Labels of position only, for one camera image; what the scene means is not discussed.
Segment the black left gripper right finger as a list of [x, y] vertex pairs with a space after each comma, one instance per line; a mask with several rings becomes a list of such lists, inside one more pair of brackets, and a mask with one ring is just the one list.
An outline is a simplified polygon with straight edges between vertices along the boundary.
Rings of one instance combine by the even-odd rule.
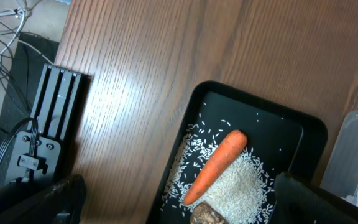
[[358, 223], [358, 207], [289, 172], [276, 175], [269, 223]]

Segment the brown food scrap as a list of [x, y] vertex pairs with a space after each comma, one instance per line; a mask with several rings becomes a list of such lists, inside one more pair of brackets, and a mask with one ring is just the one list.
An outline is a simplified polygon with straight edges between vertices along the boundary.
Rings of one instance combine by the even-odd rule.
[[191, 224], [226, 224], [224, 217], [206, 202], [198, 204], [191, 214]]

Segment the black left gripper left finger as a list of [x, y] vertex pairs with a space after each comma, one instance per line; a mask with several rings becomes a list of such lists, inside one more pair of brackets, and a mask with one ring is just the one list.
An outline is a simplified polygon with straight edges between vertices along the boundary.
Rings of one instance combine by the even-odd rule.
[[80, 174], [44, 189], [14, 180], [0, 189], [0, 223], [79, 223], [85, 200]]

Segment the orange carrot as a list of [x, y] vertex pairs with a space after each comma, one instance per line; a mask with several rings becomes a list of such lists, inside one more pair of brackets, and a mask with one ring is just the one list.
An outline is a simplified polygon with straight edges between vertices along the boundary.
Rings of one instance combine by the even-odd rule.
[[215, 183], [222, 173], [240, 156], [247, 136], [240, 130], [231, 131], [212, 153], [186, 193], [183, 204], [196, 202]]

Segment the white rice pile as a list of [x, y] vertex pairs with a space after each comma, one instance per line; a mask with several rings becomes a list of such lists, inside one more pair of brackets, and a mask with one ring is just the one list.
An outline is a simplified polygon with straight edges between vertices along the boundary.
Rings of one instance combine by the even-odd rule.
[[[180, 134], [154, 222], [195, 222], [191, 215], [205, 202], [228, 223], [267, 223], [273, 212], [277, 166], [267, 163], [264, 129], [282, 122], [277, 115], [232, 100], [208, 99], [196, 105]], [[185, 205], [185, 195], [202, 168], [234, 129], [242, 130], [249, 142], [201, 198]]]

